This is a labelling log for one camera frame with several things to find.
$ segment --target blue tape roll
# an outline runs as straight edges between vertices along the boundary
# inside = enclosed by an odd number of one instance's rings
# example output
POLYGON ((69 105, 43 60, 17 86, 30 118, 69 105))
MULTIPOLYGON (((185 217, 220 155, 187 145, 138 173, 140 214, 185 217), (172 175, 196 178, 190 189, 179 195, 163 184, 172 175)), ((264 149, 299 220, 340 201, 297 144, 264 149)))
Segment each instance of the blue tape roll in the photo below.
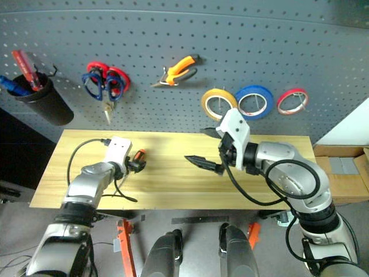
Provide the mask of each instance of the blue tape roll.
POLYGON ((241 112, 245 120, 255 120, 255 119, 263 118, 268 113, 270 113, 270 111, 272 110, 274 106, 272 93, 267 88, 262 87, 261 85, 249 85, 248 87, 244 87, 240 89, 239 91, 237 91, 235 97, 238 103, 238 110, 241 112), (247 111, 241 110, 241 107, 240 107, 241 101, 244 98, 250 97, 253 95, 261 97, 264 100, 264 106, 259 111, 255 111, 255 112, 247 112, 247 111))

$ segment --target blue screwdriver handle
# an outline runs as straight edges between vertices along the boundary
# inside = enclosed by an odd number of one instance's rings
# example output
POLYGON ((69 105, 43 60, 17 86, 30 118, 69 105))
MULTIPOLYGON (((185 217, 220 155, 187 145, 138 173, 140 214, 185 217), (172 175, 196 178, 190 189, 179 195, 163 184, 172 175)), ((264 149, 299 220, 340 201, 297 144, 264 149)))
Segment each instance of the blue screwdriver handle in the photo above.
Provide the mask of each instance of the blue screwdriver handle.
POLYGON ((18 96, 27 96, 32 93, 18 85, 16 82, 9 80, 3 75, 0 75, 0 84, 2 84, 7 90, 17 94, 18 96))

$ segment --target tape roll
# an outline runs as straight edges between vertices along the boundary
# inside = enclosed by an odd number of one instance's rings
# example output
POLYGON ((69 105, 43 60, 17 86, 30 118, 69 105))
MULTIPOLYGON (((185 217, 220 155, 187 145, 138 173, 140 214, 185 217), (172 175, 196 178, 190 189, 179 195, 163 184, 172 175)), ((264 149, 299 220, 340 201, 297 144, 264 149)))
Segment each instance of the tape roll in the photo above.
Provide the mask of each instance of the tape roll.
POLYGON ((223 116, 221 114, 215 113, 214 111, 210 109, 209 101, 213 98, 220 98, 220 99, 225 100, 229 104, 230 109, 237 107, 237 101, 235 97, 232 94, 230 94, 228 91, 225 91, 223 89, 213 88, 205 92, 201 98, 201 106, 204 109, 208 117, 211 117, 217 121, 221 120, 223 116))
POLYGON ((280 114, 283 115, 291 115, 291 114, 297 114, 300 111, 304 110, 307 103, 309 102, 309 96, 307 94, 307 92, 305 91, 305 89, 303 88, 293 88, 290 89, 289 91, 286 91, 284 94, 281 95, 281 97, 279 97, 278 101, 277 101, 277 109, 278 112, 280 114), (290 110, 283 110, 281 108, 282 102, 289 96, 291 95, 297 95, 300 97, 300 95, 304 95, 304 99, 300 98, 301 104, 299 104, 296 108, 292 108, 290 110))
POLYGON ((261 85, 249 85, 248 87, 244 87, 237 91, 236 100, 238 102, 238 110, 241 112, 243 118, 245 120, 254 120, 263 118, 273 108, 273 95, 272 93, 265 87, 261 85), (258 96, 264 100, 264 105, 258 110, 254 112, 248 112, 241 109, 241 102, 247 97, 258 96))

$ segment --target robotic arm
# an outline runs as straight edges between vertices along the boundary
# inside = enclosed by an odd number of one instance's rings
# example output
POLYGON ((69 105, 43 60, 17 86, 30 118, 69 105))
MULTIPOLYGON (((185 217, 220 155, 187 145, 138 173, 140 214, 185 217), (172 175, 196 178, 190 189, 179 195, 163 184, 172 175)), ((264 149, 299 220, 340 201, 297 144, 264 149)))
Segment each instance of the robotic arm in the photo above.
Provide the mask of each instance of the robotic arm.
POLYGON ((86 276, 88 259, 93 264, 90 235, 104 189, 130 171, 141 171, 143 156, 129 161, 130 140, 113 137, 104 160, 85 166, 68 187, 60 213, 47 227, 26 276, 86 276))
POLYGON ((196 166, 222 175, 226 169, 236 188, 249 200, 261 205, 285 201, 295 216, 287 228, 286 243, 291 254, 307 263, 314 276, 368 277, 358 267, 357 254, 344 219, 336 212, 326 173, 315 163, 303 158, 287 143, 250 143, 250 127, 236 108, 230 109, 220 126, 204 133, 221 139, 222 164, 203 157, 186 156, 196 166), (235 181, 229 166, 252 175, 263 175, 272 191, 280 197, 271 203, 252 199, 235 181), (304 238, 304 257, 289 245, 289 230, 299 219, 304 238))

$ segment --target wire cutter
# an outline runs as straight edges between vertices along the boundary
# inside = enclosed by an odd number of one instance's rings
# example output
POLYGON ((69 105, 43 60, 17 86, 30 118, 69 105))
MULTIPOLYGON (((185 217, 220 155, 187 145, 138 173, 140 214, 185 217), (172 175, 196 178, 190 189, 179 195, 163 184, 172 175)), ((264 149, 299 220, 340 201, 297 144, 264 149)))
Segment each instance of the wire cutter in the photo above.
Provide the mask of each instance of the wire cutter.
POLYGON ((160 78, 159 82, 151 85, 151 87, 159 87, 161 85, 178 85, 180 81, 187 80, 196 74, 196 68, 189 68, 190 66, 198 63, 200 60, 199 55, 189 55, 181 59, 176 65, 166 68, 164 67, 164 74, 160 78))

